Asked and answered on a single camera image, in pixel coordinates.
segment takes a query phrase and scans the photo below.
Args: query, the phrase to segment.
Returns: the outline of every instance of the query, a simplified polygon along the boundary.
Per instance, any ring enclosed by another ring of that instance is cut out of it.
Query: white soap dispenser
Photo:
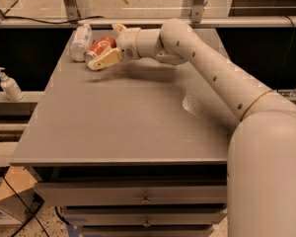
[[[21,100],[23,98],[23,93],[19,85],[13,78],[8,77],[4,72],[2,72],[4,69],[4,67],[0,67],[0,86],[2,90],[7,94],[11,101],[16,102]]]

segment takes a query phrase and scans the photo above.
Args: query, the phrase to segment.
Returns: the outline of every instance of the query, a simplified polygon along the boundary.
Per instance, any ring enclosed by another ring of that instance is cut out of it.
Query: drawer handle
[[[149,204],[150,200],[148,199],[147,196],[144,196],[144,199],[141,201],[141,204]]]
[[[143,227],[150,227],[151,226],[151,223],[149,223],[149,221],[146,220],[146,222],[143,223],[142,225],[143,225]]]

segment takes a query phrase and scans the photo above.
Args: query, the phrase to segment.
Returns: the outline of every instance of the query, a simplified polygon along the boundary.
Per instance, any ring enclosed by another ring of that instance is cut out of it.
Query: drawer
[[[211,226],[81,227],[85,237],[208,237]]]
[[[63,217],[78,226],[212,225],[220,223],[226,214],[226,209],[200,205],[63,209]]]
[[[54,206],[227,203],[226,186],[196,183],[38,183],[34,190]]]

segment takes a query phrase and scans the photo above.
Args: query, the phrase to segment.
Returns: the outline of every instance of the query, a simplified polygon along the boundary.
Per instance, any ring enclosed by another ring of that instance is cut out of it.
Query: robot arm
[[[296,105],[181,20],[161,30],[122,30],[116,42],[124,59],[189,61],[239,119],[228,151],[228,236],[296,237]]]

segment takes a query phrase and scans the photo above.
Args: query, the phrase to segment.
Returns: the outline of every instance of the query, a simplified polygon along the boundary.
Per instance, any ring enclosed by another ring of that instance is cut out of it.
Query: red can
[[[85,61],[86,63],[89,63],[89,61],[93,60],[95,57],[101,55],[101,53],[108,47],[111,46],[111,48],[116,47],[116,42],[111,37],[101,37],[97,41],[94,42],[93,45],[86,51],[85,53]]]

